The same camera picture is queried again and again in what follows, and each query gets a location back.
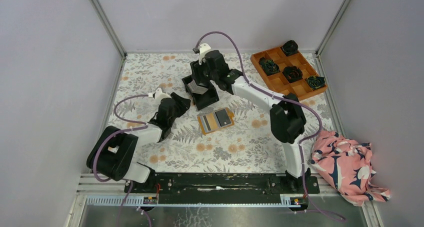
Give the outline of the black plastic card box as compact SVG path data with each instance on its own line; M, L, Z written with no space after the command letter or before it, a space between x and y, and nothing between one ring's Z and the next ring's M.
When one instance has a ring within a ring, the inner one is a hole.
M207 90L200 94L191 89L190 85L195 84L191 75L186 76L181 80L184 83L185 91L191 96L194 105L199 111L220 100L216 88L210 82L206 84L205 88Z

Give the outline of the gold card black stripe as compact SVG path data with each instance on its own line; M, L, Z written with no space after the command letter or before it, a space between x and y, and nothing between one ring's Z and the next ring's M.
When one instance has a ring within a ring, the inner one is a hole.
M214 132L219 128L216 115L214 113L208 113L200 117L204 133Z

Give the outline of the black VIP credit card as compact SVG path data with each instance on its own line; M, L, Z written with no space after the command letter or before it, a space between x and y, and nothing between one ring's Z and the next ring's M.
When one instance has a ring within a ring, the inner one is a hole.
M214 114L219 127L226 127L232 123L226 108L217 110Z

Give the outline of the yellow leather card holder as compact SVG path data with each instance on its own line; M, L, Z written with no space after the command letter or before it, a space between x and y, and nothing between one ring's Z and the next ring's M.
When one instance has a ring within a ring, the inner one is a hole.
M229 114L229 116L230 116L230 119L231 119L231 122L232 122L232 123L231 123L230 125L227 125L227 126L224 126L224 127L219 127L216 131L219 131L219 130L225 129L225 128L227 128L227 127L231 127L231 126L233 126L233 125L235 124L235 122L234 122L234 117L235 117L235 115L234 115L234 113L233 113L233 112L231 112L231 111L230 111L230 109L229 109L228 107L221 108L221 109L218 109L218 110L214 110L214 111L209 112L209 113L215 113L216 111L219 111L219 110L222 110L222 109L226 109L226 110L227 110L227 112L228 112L228 114ZM201 116L203 116L203 115L206 115L206 114L201 114L201 115L197 116L197 121L198 121L198 123L199 123L199 127L200 127L200 130L201 130L201 133L202 133L203 135L208 135L208 134L211 134L211 133L213 133L213 132L216 132L216 131L209 132L209 133L205 133L205 132L204 132L204 128L203 128L203 126L202 126L202 123L201 123L200 117L201 117Z

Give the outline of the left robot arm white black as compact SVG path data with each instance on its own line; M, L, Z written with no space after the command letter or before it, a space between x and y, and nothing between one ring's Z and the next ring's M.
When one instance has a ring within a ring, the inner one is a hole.
M149 145L165 140L171 133L175 120L184 115L191 106L191 100L175 92L141 94L140 97L154 98L158 109L149 122L137 121L138 127L120 129L107 126L87 157L86 165L99 182L127 180L136 182L144 193L152 191L155 179L153 170L133 159L137 143Z

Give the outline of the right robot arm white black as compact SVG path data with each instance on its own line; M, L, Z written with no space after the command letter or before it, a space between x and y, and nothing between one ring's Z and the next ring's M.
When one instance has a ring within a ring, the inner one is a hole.
M231 95L252 102L267 111L272 135L282 143L286 157L287 188L293 193L301 192L306 186L305 167L295 146L305 131L307 122L298 98L294 94L279 96L276 92L254 85L243 71L231 69L218 50L193 52L198 59L190 63L191 75L183 78L186 91L194 105L202 110L219 101L216 87Z

